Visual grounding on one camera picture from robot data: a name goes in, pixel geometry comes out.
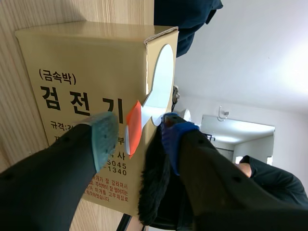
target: yellow cardboard box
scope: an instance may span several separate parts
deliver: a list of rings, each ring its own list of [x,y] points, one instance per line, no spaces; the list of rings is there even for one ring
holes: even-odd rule
[[[15,34],[49,144],[87,116],[104,111],[118,116],[118,146],[83,198],[137,215],[144,155],[155,126],[148,121],[129,159],[124,146],[125,118],[137,100],[146,100],[164,45],[171,45],[175,62],[177,28],[75,22],[33,27]]]

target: black fur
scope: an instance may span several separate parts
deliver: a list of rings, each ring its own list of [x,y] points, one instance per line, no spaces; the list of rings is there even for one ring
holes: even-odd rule
[[[157,217],[157,211],[163,199],[170,178],[169,157],[161,143],[161,130],[157,128],[155,136],[146,152],[142,172],[142,188],[139,196],[139,221],[150,225]]]

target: dark clothing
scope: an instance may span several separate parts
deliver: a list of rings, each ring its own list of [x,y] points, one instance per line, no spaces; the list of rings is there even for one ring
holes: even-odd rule
[[[220,0],[155,0],[154,3],[154,25],[179,27],[177,57],[187,53],[194,33],[223,7]]]
[[[250,156],[240,163],[250,164],[254,180],[262,189],[279,200],[308,209],[308,198],[302,182],[292,173],[270,166]]]

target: person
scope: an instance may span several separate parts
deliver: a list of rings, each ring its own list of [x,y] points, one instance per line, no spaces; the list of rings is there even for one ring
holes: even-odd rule
[[[292,173],[265,164],[248,155],[243,157],[237,167],[277,199],[308,209],[308,198],[304,186]]]

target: ceiling light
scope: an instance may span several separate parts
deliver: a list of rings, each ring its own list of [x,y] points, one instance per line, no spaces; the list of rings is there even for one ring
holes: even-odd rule
[[[236,121],[232,124],[232,127],[239,131],[247,131],[247,132],[274,132],[275,127],[263,125],[263,124],[254,124],[247,123],[242,121]]]
[[[237,143],[240,139],[228,137],[228,136],[215,136],[216,141],[227,142],[227,143]]]

